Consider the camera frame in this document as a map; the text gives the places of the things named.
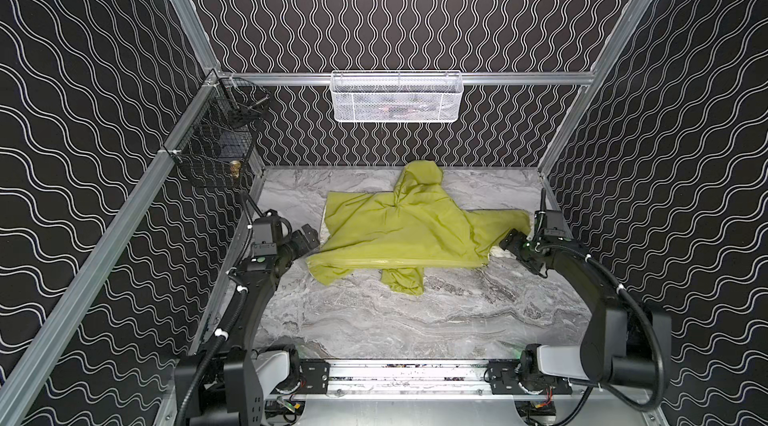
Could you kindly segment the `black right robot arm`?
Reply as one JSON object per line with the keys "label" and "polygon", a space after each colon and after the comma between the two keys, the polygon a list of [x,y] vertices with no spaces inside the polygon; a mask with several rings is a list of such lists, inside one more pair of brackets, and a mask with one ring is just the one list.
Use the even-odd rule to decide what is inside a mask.
{"label": "black right robot arm", "polygon": [[533,232],[511,230],[499,246],[538,277],[558,273],[590,312],[578,345],[530,344],[521,352],[514,373],[518,387],[536,394],[579,384],[606,390],[639,412],[658,408],[669,384],[669,314],[636,300],[569,234],[559,211],[537,211]]}

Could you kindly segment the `lime green printed jacket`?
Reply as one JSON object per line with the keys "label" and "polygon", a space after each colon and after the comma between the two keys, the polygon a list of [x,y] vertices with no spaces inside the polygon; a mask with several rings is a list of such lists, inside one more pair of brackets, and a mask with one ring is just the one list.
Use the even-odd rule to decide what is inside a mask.
{"label": "lime green printed jacket", "polygon": [[524,210],[460,208],[443,177],[435,162],[414,161],[391,191],[330,192],[328,239],[307,260],[312,276],[330,285],[357,270],[377,269],[392,291],[420,295],[425,269],[483,267],[511,231],[530,233]]}

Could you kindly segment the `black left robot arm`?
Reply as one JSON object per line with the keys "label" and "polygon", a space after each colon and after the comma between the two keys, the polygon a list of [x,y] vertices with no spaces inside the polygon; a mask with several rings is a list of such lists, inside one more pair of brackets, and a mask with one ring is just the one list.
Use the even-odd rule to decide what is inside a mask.
{"label": "black left robot arm", "polygon": [[294,230],[275,210],[252,220],[227,272],[235,291],[220,322],[174,371],[176,425],[266,425],[267,395],[280,384],[300,384],[290,348],[259,353],[253,341],[282,276],[318,246],[316,229]]}

